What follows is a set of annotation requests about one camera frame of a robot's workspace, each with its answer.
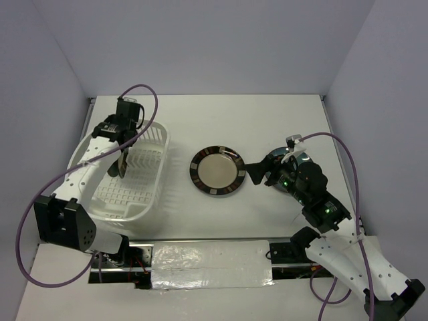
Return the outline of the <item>black rimmed cream plate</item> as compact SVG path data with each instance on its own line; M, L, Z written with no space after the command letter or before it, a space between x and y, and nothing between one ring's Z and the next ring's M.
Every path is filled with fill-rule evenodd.
M245 163L232 148L208 146L192 158L189 175L192 184L200 192L211 197L226 197L244 183Z

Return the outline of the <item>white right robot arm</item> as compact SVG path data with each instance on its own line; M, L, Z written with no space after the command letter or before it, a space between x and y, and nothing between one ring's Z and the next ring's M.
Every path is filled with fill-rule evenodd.
M398 271L358 233L355 218L328 192L328 179L319 165L266 156L245 170L253 184L281 185L302 205L309 226L290 239L295 260L316 262L346 284L363 302L370 320L400 320L414 306L425 286Z

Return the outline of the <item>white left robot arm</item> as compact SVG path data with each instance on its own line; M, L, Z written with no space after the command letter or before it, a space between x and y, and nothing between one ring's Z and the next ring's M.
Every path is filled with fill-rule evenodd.
M127 238L97 227L88 209L104 175L124 177L126 157L143 117L141 104L119 98L115 113L93 130L79 168L71 171L49 197L35 200L33 208L42 241L82 252L107 253L108 260L118 267L130 261Z

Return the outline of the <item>white plastic dish rack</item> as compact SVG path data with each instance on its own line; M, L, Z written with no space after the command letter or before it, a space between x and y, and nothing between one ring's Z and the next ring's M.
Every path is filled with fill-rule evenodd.
M74 151L69 165L79 168L67 174L55 190L56 197L75 198L97 225L133 229L155 212L165 181L170 142L160 123L144 122L144 133L128 149L123 177L111 177L108 168L120 152L107 152L117 144L87 134Z

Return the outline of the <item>silver foil covered panel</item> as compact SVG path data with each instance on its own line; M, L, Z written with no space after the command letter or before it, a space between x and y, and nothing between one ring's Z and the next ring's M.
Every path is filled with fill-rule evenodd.
M156 243L151 286L156 290L261 288L274 284L265 240Z

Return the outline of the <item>metal base rail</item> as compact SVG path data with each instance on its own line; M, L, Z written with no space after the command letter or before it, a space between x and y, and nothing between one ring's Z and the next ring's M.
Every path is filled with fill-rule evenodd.
M127 284L141 290L261 288L307 279L319 270L288 240L135 243L123 258L103 255L89 284Z

